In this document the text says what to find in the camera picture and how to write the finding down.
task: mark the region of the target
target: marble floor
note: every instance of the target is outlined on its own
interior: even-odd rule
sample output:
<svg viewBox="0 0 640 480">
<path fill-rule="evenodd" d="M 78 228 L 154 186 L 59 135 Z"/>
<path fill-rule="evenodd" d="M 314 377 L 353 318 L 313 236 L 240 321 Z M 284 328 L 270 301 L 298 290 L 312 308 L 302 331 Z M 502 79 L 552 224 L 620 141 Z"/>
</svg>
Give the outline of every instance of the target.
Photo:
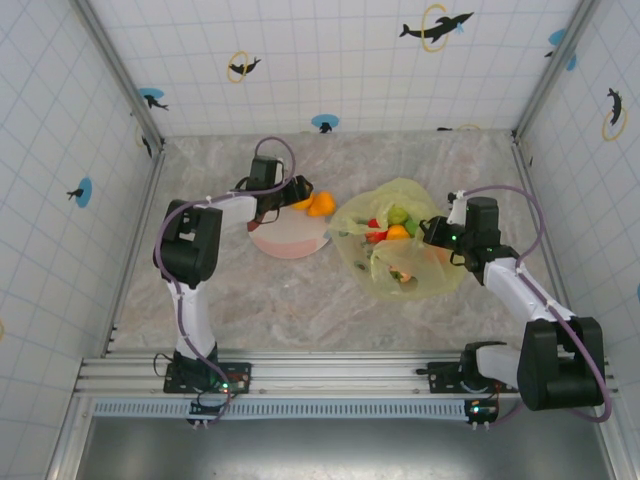
<svg viewBox="0 0 640 480">
<path fill-rule="evenodd" d="M 172 348 L 171 297 L 153 267 L 155 236 L 172 199 L 195 200 L 232 188 L 248 174 L 259 136 L 174 138 L 144 232 L 113 349 Z M 521 186 L 508 132 L 297 134 L 298 173 L 338 205 L 396 177 L 420 182 L 446 211 L 447 193 L 489 184 Z M 278 144 L 263 153 L 287 158 Z M 503 242 L 522 252 L 534 239 L 524 199 L 495 192 Z M 550 289 L 540 251 L 527 267 Z M 517 346 L 524 332 L 496 297 L 467 274 L 453 293 L 389 303 L 369 297 L 329 242 L 299 260 L 260 252 L 245 226 L 225 231 L 217 270 L 207 284 L 210 319 L 222 348 L 254 350 L 424 350 L 476 340 Z"/>
</svg>

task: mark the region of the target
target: plastic bag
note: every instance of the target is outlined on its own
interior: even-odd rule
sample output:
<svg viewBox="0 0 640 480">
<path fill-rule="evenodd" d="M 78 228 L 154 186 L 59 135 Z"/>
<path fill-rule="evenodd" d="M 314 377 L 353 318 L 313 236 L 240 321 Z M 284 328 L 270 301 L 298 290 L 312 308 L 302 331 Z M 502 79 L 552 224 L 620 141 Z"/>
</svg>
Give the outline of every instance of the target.
<svg viewBox="0 0 640 480">
<path fill-rule="evenodd" d="M 331 238 L 358 282 L 381 300 L 417 300 L 455 290 L 465 268 L 451 265 L 449 251 L 425 244 L 420 228 L 414 238 L 367 243 L 365 233 L 387 230 L 387 214 L 394 205 L 417 223 L 442 215 L 420 184 L 397 178 L 352 198 L 331 219 Z M 367 226 L 372 218 L 380 228 Z M 400 283 L 391 267 L 412 278 Z"/>
</svg>

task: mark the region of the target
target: white tiled wall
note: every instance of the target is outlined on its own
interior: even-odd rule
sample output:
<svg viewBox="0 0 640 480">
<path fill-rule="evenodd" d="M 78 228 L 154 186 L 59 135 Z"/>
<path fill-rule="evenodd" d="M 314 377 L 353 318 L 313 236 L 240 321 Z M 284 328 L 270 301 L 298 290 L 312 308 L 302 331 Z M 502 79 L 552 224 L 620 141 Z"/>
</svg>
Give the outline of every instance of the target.
<svg viewBox="0 0 640 480">
<path fill-rule="evenodd" d="M 171 136 L 317 131 L 322 113 L 338 131 L 514 128 L 578 0 L 92 3 L 137 85 L 164 92 L 151 111 Z M 428 7 L 425 28 L 473 12 L 435 53 L 399 38 Z M 261 62 L 234 84 L 238 51 Z"/>
<path fill-rule="evenodd" d="M 0 3 L 0 478 L 42 478 L 151 160 L 67 0 Z M 86 208 L 67 191 L 93 182 Z"/>
<path fill-rule="evenodd" d="M 526 139 L 531 172 L 574 309 L 604 330 L 640 440 L 640 2 L 602 2 Z M 622 96 L 617 126 L 609 88 Z M 630 442 L 637 454 L 638 445 Z"/>
</svg>

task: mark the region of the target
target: vent grille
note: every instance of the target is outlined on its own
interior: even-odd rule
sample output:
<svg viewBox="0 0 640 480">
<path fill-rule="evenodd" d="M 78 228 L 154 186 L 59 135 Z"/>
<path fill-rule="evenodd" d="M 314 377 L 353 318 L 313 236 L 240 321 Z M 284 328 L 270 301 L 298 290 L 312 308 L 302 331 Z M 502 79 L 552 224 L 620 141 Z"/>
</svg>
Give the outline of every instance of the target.
<svg viewBox="0 0 640 480">
<path fill-rule="evenodd" d="M 99 399 L 94 415 L 138 418 L 213 418 L 190 415 L 189 399 Z M 203 402 L 216 405 L 216 401 Z M 260 400 L 238 399 L 224 416 L 228 420 L 283 418 L 432 418 L 466 420 L 464 400 Z"/>
</svg>

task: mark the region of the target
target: red pepper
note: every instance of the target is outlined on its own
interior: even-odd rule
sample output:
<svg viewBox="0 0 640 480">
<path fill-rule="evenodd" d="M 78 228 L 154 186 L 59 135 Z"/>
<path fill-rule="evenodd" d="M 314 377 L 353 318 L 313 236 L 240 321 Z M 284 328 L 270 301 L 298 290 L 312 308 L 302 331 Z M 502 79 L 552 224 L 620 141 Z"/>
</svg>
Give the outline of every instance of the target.
<svg viewBox="0 0 640 480">
<path fill-rule="evenodd" d="M 380 225 L 378 225 L 378 221 L 375 218 L 372 218 L 371 220 L 369 220 L 369 223 L 367 224 L 367 226 L 369 228 L 380 228 Z M 369 232 L 369 233 L 365 233 L 364 234 L 364 238 L 367 239 L 367 242 L 369 243 L 379 243 L 382 240 L 386 240 L 387 238 L 387 232 Z"/>
</svg>

